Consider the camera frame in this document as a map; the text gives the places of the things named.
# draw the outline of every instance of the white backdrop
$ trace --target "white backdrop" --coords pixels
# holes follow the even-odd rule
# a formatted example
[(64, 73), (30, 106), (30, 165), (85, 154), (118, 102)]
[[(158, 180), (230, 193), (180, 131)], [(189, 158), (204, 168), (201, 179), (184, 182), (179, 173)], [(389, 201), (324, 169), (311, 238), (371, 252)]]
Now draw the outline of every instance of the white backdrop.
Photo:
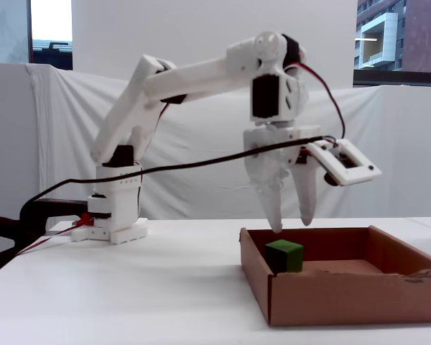
[[(89, 147), (126, 83), (33, 65), (29, 70), (38, 103), (40, 188), (66, 178), (94, 177)], [(371, 183), (333, 188), (323, 182), (321, 171), (316, 216), (431, 216), (431, 88), (357, 88), (335, 96), (348, 138), (384, 174)], [(322, 91), (310, 93), (301, 122), (318, 123), (324, 133), (340, 135), (335, 109)], [(240, 152), (243, 130), (250, 126), (248, 93), (171, 106), (142, 164), (150, 168)], [(86, 185), (72, 185), (53, 196), (85, 198), (89, 193)], [(147, 175), (141, 200), (142, 216), (151, 219), (264, 217), (242, 160)], [(285, 185), (283, 206), (284, 217), (299, 216), (292, 179)]]
[(72, 0), (73, 67), (128, 80), (143, 54), (185, 65), (275, 30), (307, 50), (332, 88), (351, 88), (356, 7), (356, 0)]
[(0, 63), (0, 216), (38, 193), (37, 115), (25, 65)]

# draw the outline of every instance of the open box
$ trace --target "open box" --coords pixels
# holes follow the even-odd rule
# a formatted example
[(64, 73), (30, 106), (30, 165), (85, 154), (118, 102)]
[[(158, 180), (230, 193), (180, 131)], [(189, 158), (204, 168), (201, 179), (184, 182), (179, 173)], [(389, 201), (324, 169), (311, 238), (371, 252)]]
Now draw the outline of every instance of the open box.
[[(305, 247), (303, 271), (274, 275), (264, 246)], [(431, 322), (431, 256), (375, 228), (246, 230), (241, 263), (270, 326)]]

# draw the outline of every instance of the table surface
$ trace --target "table surface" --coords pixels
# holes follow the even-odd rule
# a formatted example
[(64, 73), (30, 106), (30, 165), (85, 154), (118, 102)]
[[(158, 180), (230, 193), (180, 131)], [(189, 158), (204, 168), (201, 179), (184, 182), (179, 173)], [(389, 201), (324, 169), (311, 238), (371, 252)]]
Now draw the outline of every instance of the table surface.
[[(312, 223), (368, 225), (431, 255), (418, 218)], [(150, 221), (147, 238), (119, 246), (51, 239), (0, 270), (0, 344), (431, 344), (431, 323), (268, 327), (241, 269), (241, 227), (268, 224)]]

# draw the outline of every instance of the red wire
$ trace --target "red wire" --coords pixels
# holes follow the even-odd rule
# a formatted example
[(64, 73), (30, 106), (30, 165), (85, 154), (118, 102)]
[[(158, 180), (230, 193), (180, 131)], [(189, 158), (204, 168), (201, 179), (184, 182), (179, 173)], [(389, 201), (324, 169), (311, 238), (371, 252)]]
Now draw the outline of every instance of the red wire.
[(163, 116), (164, 112), (166, 111), (167, 107), (170, 106), (170, 103), (166, 103), (166, 105), (164, 106), (164, 108), (161, 110), (161, 113), (159, 113), (159, 118), (161, 119), (161, 116)]
[(81, 219), (81, 220), (79, 220), (79, 221), (77, 221), (77, 225), (72, 226), (72, 227), (71, 227), (71, 228), (69, 228), (69, 229), (59, 231), (56, 235), (53, 235), (53, 236), (51, 236), (51, 237), (48, 237), (47, 239), (43, 239), (42, 241), (39, 241), (39, 242), (37, 242), (37, 243), (32, 244), (31, 246), (29, 246), (29, 247), (27, 247), (27, 248), (24, 248), (22, 251), (20, 251), (19, 253), (17, 253), (17, 254), (16, 254), (16, 256), (21, 255), (21, 254), (23, 254), (23, 253), (27, 252), (28, 250), (34, 249), (35, 247), (37, 247), (37, 246), (39, 246), (39, 245), (41, 245), (41, 244), (45, 243), (46, 241), (51, 240), (54, 236), (65, 234), (66, 232), (72, 231), (73, 229), (79, 228), (79, 227), (84, 226), (84, 225), (93, 225), (93, 224), (94, 224), (93, 219), (91, 219), (91, 218), (90, 218), (90, 219), (87, 219), (85, 215), (88, 215), (88, 216), (89, 216), (89, 214), (88, 214), (88, 213), (84, 213), (84, 214), (82, 215), (82, 219)]
[(289, 70), (290, 68), (293, 68), (294, 66), (299, 66), (299, 67), (303, 68), (304, 70), (306, 70), (308, 73), (311, 73), (313, 76), (315, 76), (316, 79), (318, 79), (324, 85), (324, 88), (328, 92), (330, 100), (332, 101), (333, 105), (335, 106), (335, 109), (337, 109), (338, 116), (340, 117), (340, 121), (342, 123), (342, 129), (343, 129), (343, 133), (342, 133), (342, 139), (343, 139), (345, 137), (345, 133), (346, 133), (345, 121), (343, 120), (342, 112), (340, 110), (340, 107), (337, 104), (337, 101), (335, 100), (335, 98), (333, 98), (332, 92), (330, 92), (328, 84), (324, 81), (324, 79), (322, 79), (320, 77), (319, 74), (317, 74), (312, 68), (308, 67), (304, 63), (293, 63), (291, 65), (288, 65), (284, 69), (284, 71), (287, 72), (287, 70)]

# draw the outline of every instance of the building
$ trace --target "building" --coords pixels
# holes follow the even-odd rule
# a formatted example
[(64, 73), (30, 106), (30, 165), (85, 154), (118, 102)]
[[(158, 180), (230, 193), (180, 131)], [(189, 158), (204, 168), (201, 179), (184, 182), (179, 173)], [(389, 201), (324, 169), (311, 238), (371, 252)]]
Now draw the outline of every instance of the building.
[(32, 63), (46, 63), (61, 70), (72, 70), (72, 42), (32, 40)]
[(358, 0), (354, 68), (431, 72), (431, 0)]

